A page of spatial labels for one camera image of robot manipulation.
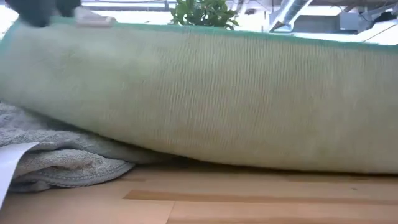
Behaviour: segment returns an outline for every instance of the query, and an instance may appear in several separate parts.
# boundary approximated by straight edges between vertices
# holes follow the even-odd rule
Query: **hardwood plank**
[[[167,224],[393,224],[384,205],[176,202]]]
[[[11,194],[0,212],[0,223],[166,223],[173,202],[123,200],[128,189],[129,184],[110,182],[37,194]]]
[[[315,175],[308,182],[306,178],[297,176],[292,181],[284,175],[270,175],[267,172],[240,174],[216,170],[142,169],[123,177],[123,182],[140,180],[134,182],[125,196],[125,199],[131,200],[398,205],[398,183],[392,177],[367,177],[365,181],[348,178],[350,181],[336,182],[316,181]]]

